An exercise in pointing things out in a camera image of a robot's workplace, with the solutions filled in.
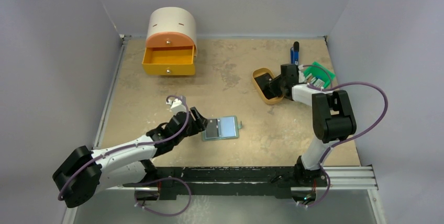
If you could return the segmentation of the green card holder wallet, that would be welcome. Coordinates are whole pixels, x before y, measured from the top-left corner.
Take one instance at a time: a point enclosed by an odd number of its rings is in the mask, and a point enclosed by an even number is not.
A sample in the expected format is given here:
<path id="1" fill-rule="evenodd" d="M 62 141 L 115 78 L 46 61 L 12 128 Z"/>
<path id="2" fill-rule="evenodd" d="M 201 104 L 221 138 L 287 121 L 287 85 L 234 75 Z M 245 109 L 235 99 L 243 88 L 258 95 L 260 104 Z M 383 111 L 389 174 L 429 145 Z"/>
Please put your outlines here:
<path id="1" fill-rule="evenodd" d="M 213 118 L 218 120 L 219 138 L 206 139 L 205 130 L 202 132 L 203 141 L 215 141 L 225 139 L 237 139 L 239 138 L 239 130 L 243 128 L 242 121 L 239 121 L 236 116 L 226 116 L 220 118 Z"/>

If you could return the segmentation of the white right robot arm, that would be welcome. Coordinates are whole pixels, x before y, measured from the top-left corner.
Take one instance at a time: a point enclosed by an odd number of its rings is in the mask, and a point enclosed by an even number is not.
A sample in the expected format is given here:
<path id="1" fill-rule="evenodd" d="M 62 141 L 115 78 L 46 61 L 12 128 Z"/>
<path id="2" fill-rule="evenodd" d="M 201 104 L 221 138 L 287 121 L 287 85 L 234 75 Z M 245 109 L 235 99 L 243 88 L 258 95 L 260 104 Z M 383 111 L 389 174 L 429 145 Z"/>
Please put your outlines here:
<path id="1" fill-rule="evenodd" d="M 312 108 L 314 139 L 308 149 L 298 158 L 294 179 L 306 186 L 319 173 L 324 159 L 333 145 L 345 141 L 357 129 L 356 120 L 346 91 L 322 91 L 311 83 L 299 81 L 296 64 L 282 64 L 281 74 L 273 77 L 263 74 L 255 78 L 267 100 L 287 98 Z"/>

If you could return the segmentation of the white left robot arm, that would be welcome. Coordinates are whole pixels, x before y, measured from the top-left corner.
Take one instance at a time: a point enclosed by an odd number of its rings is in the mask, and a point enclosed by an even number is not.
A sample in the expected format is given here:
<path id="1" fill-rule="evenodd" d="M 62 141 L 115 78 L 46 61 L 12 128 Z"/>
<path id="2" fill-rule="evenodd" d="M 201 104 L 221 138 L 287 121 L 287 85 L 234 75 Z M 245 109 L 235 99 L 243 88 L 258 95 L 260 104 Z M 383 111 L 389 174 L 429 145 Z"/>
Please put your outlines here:
<path id="1" fill-rule="evenodd" d="M 52 176 L 59 190 L 58 200 L 74 208 L 110 187 L 153 185 L 156 172 L 150 169 L 150 159 L 172 151 L 184 138 L 203 132 L 207 124 L 208 119 L 192 107 L 133 141 L 105 149 L 90 150 L 85 145 L 74 149 Z"/>

